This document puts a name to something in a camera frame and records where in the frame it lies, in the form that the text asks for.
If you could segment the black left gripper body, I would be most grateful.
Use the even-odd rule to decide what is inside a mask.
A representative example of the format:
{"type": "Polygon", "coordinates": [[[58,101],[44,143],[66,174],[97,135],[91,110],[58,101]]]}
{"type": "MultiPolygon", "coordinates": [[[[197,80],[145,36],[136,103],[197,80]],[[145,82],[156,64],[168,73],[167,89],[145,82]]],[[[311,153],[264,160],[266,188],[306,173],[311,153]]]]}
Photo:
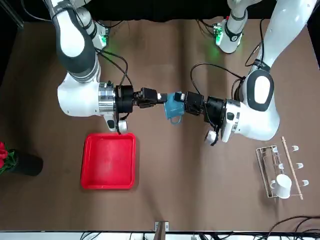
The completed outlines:
{"type": "Polygon", "coordinates": [[[222,124],[225,114],[225,99],[208,96],[204,108],[204,121],[212,124],[222,124]]]}

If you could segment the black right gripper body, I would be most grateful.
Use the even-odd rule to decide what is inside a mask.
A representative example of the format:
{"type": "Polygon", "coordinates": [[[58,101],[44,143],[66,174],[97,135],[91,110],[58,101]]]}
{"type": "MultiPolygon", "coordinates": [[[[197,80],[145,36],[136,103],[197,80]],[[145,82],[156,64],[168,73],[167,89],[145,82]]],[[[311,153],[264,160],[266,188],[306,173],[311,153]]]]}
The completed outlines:
{"type": "Polygon", "coordinates": [[[115,112],[130,114],[135,102],[141,97],[141,91],[134,91],[131,85],[117,85],[115,87],[115,112]]]}

